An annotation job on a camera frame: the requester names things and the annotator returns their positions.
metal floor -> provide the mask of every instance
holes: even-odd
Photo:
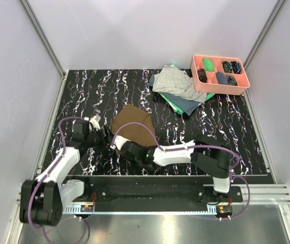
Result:
[[[140,215],[93,215],[87,222],[89,232],[81,242],[84,244],[289,243],[280,210],[275,205],[252,205],[242,217],[230,222],[199,220],[194,216]],[[71,244],[81,237],[83,229],[82,222],[71,219],[60,223],[48,236],[54,243]],[[42,231],[24,225],[19,243],[46,244],[47,241]]]

brown cloth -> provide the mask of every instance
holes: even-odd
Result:
[[[127,104],[125,107],[117,114],[117,116],[112,120],[111,131],[113,134],[117,130],[129,123],[129,122],[139,122],[147,126],[152,133],[155,135],[154,127],[151,122],[150,116],[147,112],[131,105]],[[151,134],[140,125],[129,125],[124,127],[120,132],[119,136],[134,141],[141,146],[154,146],[156,142]]]

gray fabric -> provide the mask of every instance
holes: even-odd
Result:
[[[154,85],[155,76],[158,76],[158,75],[151,76],[151,78],[149,80],[150,86]],[[178,106],[180,109],[182,109],[189,116],[201,104],[200,102],[186,100],[186,99],[180,98],[180,97],[173,95],[173,94],[169,94],[169,93],[161,93],[161,94],[164,95],[168,100],[170,100],[176,106]]]
[[[165,66],[158,76],[155,76],[153,91],[169,93],[178,97],[204,103],[207,93],[195,90],[194,81],[174,66]]]
[[[228,81],[227,81],[226,75],[224,73],[217,72],[216,73],[216,78],[217,78],[218,84],[220,84],[220,85],[228,85]]]

green cloth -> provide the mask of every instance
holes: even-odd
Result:
[[[212,64],[212,61],[208,58],[204,58],[202,60],[202,62],[204,63],[204,67],[206,71],[210,71],[210,72],[214,72],[215,71],[215,67]]]

rolled sock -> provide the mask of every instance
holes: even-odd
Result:
[[[216,78],[217,78],[218,84],[220,84],[220,85],[228,85],[228,81],[227,81],[226,75],[224,73],[217,72],[216,73]]]
[[[234,73],[241,74],[242,67],[241,67],[240,63],[236,62],[236,61],[231,61],[231,64],[232,64]]]
[[[234,86],[237,86],[237,81],[236,79],[231,76],[231,75],[226,75],[227,77],[227,82],[228,82],[228,85],[234,85]]]
[[[232,72],[232,65],[229,62],[227,62],[227,61],[222,62],[222,68],[224,69],[225,73],[231,73]]]
[[[202,83],[207,83],[207,75],[206,75],[206,71],[204,69],[198,70],[198,76],[199,76],[199,80]]]
[[[202,60],[203,64],[204,64],[204,67],[205,67],[205,70],[206,71],[210,71],[210,72],[214,72],[215,71],[215,67],[214,65],[212,64],[212,61],[208,58],[204,58]]]

